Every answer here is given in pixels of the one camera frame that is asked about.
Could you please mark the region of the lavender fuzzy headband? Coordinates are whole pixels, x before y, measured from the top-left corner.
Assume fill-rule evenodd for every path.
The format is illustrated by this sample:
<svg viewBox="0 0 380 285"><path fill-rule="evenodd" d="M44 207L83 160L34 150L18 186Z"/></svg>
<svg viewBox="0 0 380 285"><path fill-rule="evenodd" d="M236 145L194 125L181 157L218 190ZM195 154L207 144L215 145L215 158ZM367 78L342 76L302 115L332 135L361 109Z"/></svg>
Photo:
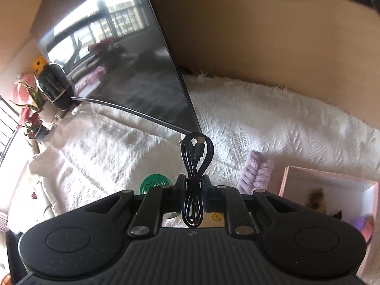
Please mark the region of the lavender fuzzy headband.
<svg viewBox="0 0 380 285"><path fill-rule="evenodd" d="M266 190L270 182L274 162L258 151L251 151L238 180L241 194L251 195L257 189Z"/></svg>

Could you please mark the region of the pink purple round sponge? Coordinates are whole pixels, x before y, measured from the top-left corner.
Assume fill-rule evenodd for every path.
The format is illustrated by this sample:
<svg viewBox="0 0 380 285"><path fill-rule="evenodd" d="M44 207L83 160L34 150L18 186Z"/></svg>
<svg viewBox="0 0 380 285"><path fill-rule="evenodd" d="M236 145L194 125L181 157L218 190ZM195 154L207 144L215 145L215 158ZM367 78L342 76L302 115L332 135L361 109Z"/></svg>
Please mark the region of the pink purple round sponge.
<svg viewBox="0 0 380 285"><path fill-rule="evenodd" d="M363 215L351 220L350 224L359 230L364 237L366 244L368 244L372 238L374 232L374 217L373 215Z"/></svg>

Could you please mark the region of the black fabric bow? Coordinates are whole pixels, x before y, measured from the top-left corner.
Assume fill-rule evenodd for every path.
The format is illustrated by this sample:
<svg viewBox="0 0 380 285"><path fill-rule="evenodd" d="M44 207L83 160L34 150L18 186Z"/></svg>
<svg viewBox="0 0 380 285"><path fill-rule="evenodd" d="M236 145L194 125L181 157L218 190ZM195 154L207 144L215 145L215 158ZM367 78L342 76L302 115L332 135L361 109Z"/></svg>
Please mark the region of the black fabric bow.
<svg viewBox="0 0 380 285"><path fill-rule="evenodd" d="M339 219L339 220L342 220L342 217L343 217L343 211L340 210L339 212L335 213L335 214L330 214L331 217L333 218L336 218L336 219Z"/></svg>

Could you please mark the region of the green lid glass jar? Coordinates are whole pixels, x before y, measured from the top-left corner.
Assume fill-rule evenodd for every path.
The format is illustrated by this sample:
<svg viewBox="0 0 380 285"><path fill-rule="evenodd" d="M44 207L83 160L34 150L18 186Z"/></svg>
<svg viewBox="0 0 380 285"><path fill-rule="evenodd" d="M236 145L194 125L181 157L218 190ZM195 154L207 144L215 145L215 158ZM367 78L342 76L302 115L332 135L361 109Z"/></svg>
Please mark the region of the green lid glass jar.
<svg viewBox="0 0 380 285"><path fill-rule="evenodd" d="M138 220L142 224L161 224L162 219L175 218L182 210L181 190L162 174L148 176L140 186Z"/></svg>

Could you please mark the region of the clear jar beige lid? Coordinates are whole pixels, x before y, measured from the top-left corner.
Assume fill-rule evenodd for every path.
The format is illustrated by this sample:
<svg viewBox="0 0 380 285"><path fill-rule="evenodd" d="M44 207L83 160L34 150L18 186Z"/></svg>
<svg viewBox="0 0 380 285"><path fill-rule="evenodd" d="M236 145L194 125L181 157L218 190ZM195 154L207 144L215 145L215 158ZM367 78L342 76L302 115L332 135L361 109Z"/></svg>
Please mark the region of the clear jar beige lid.
<svg viewBox="0 0 380 285"><path fill-rule="evenodd" d="M220 228L225 226L224 216L219 212L205 213L202 226L206 228Z"/></svg>

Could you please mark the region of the white textured blanket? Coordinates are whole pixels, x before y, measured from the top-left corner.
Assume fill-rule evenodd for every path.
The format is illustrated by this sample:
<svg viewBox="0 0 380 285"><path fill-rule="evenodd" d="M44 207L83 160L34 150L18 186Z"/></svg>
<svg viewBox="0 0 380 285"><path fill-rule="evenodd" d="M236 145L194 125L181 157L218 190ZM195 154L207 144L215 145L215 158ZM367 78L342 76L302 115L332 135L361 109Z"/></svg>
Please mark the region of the white textured blanket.
<svg viewBox="0 0 380 285"><path fill-rule="evenodd" d="M274 162L269 191L289 165L379 179L379 130L333 105L288 90L233 79L185 79L200 135L190 147L213 149L206 174L235 187L253 151ZM8 228L33 225L130 189L152 174L186 173L184 134L105 105L71 110L31 158L15 188Z"/></svg>

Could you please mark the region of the pink open gift box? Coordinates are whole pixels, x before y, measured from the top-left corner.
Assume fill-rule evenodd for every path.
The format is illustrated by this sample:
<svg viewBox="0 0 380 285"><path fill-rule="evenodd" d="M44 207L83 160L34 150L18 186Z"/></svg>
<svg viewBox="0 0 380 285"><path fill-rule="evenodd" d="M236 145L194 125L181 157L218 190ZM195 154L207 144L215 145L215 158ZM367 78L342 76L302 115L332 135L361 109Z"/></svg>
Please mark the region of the pink open gift box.
<svg viewBox="0 0 380 285"><path fill-rule="evenodd" d="M366 249L358 276L362 277L375 257L379 242L379 182L331 172L302 167L285 168L279 195L298 204L306 204L309 193L322 188L327 205L327 214L343 211L342 220L351 220L373 215L374 232Z"/></svg>

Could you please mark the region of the black round speaker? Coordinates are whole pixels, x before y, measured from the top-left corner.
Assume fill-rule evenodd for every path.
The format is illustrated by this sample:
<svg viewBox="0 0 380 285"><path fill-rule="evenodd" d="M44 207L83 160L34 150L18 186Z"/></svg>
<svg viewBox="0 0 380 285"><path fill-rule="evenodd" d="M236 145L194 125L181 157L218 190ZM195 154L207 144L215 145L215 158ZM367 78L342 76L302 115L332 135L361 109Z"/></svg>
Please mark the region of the black round speaker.
<svg viewBox="0 0 380 285"><path fill-rule="evenodd" d="M37 83L55 107L65 111L73 104L73 86L58 64L46 64L37 76Z"/></svg>

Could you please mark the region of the pink artificial flowers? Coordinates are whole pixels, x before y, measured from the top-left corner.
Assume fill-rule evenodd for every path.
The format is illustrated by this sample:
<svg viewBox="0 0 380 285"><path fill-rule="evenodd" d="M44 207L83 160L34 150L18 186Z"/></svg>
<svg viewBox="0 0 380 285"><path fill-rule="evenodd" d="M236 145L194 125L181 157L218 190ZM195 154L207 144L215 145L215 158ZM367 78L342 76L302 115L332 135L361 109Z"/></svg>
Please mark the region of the pink artificial flowers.
<svg viewBox="0 0 380 285"><path fill-rule="evenodd" d="M37 86L37 80L32 73L20 73L15 81L12 92L12 103L21 108L17 129L24 129L24 134L30 140L38 136L45 137L47 130L40 117L47 98Z"/></svg>

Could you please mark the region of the black flat screen television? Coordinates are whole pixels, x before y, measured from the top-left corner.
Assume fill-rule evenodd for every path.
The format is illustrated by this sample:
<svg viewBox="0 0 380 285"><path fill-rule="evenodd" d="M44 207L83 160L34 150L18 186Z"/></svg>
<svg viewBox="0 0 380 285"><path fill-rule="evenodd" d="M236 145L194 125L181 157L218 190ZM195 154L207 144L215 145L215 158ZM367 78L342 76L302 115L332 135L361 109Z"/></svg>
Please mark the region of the black flat screen television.
<svg viewBox="0 0 380 285"><path fill-rule="evenodd" d="M43 0L31 34L77 102L127 111L187 134L200 130L150 0Z"/></svg>

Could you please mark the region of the yellow plush toy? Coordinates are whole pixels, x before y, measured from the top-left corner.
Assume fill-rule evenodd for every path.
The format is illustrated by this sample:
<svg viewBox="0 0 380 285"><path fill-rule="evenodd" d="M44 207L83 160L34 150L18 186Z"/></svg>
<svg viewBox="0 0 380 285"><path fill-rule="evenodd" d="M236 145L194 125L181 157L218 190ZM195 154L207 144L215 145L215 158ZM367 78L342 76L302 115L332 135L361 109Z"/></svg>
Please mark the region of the yellow plush toy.
<svg viewBox="0 0 380 285"><path fill-rule="evenodd" d="M32 70L35 74L38 74L47 64L48 61L43 56L37 57L32 63Z"/></svg>

